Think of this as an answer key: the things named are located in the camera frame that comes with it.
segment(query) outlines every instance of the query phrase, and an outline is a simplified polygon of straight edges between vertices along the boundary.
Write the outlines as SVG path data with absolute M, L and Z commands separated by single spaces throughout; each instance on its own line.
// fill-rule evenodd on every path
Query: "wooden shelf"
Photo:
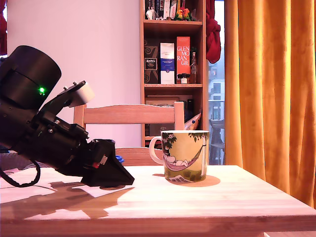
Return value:
M 193 35 L 203 26 L 201 21 L 160 21 L 160 20 L 144 20 L 145 34 L 160 35 L 167 33 L 168 35 Z
M 203 87 L 202 84 L 144 84 L 145 88 L 197 88 Z
M 148 97 L 179 97 L 179 100 L 193 99 L 194 113 L 203 110 L 200 128 L 208 130 L 208 62 L 206 60 L 206 0 L 186 0 L 185 7 L 191 12 L 196 10 L 199 21 L 146 20 L 145 1 L 139 1 L 140 7 L 140 94 L 141 103 Z M 174 43 L 175 55 L 178 36 L 190 37 L 190 46 L 196 48 L 199 84 L 145 84 L 144 41 L 148 45 L 160 46 L 161 42 Z M 145 146 L 152 137 L 145 137 L 145 125 L 141 125 L 141 142 Z
M 172 95 L 172 94 L 183 94 L 190 95 L 194 94 L 194 91 L 200 90 L 202 84 L 144 84 L 144 90 L 146 95 Z
M 145 137 L 145 140 L 146 140 L 146 141 L 151 141 L 153 138 L 154 138 L 154 136 L 146 136 L 146 137 Z

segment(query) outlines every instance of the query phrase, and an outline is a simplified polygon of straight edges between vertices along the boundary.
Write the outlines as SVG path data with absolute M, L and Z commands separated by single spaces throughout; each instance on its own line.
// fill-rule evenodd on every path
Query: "hammock illustration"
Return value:
M 196 160 L 198 159 L 201 151 L 202 151 L 202 148 L 205 147 L 206 145 L 203 145 L 200 150 L 197 152 L 197 154 L 194 156 L 194 158 L 188 163 L 188 166 L 185 166 L 185 165 L 173 165 L 171 163 L 169 163 L 166 159 L 164 159 L 164 163 L 165 165 L 167 166 L 168 169 L 172 170 L 172 171 L 181 171 L 181 170 L 184 170 L 188 167 L 190 167 L 194 162 L 196 162 Z

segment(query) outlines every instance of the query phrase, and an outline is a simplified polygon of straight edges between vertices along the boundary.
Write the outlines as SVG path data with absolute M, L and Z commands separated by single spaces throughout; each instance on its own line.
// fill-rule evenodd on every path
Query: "glass bottle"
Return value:
M 196 59 L 196 53 L 192 53 L 192 64 L 190 66 L 190 84 L 196 84 L 197 83 L 197 71 L 198 71 L 198 66 L 197 66 L 197 59 Z

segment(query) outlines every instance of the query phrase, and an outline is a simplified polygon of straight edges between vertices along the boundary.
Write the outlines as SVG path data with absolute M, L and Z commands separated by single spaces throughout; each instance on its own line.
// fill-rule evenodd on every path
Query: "green led light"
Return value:
M 39 94 L 40 95 L 45 95 L 46 89 L 44 87 L 39 88 Z

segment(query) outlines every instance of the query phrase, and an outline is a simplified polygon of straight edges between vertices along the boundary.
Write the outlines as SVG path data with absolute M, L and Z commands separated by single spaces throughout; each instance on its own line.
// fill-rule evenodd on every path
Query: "mug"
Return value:
M 155 154 L 161 140 L 163 159 Z M 206 178 L 209 132 L 200 130 L 162 131 L 149 144 L 153 161 L 164 166 L 164 177 L 173 182 L 198 182 Z

